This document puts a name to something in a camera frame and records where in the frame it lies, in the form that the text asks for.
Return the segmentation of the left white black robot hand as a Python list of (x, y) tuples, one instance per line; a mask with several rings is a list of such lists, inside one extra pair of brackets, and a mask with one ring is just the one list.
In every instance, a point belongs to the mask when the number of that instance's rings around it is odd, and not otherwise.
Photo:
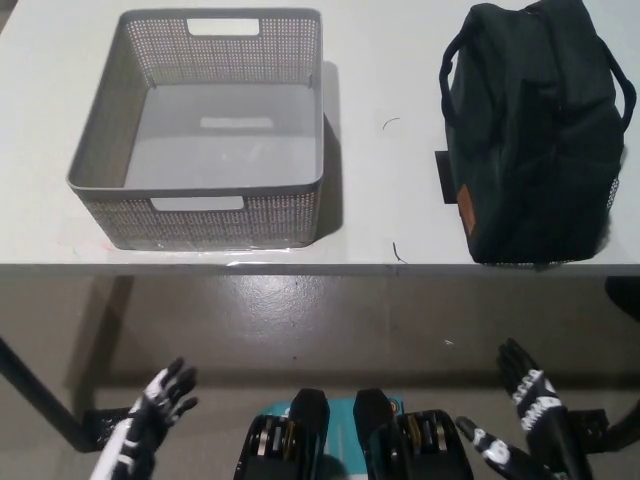
[(150, 479), (169, 430), (198, 404), (198, 369), (176, 358), (157, 373), (113, 429), (91, 480)]

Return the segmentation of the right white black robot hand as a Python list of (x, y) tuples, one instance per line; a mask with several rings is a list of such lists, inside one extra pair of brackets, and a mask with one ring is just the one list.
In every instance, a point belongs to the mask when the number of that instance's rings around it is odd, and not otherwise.
[(512, 338), (499, 346), (496, 362), (528, 450), (505, 442), (466, 416), (455, 419), (461, 435), (504, 479), (592, 479), (569, 410), (544, 370)]

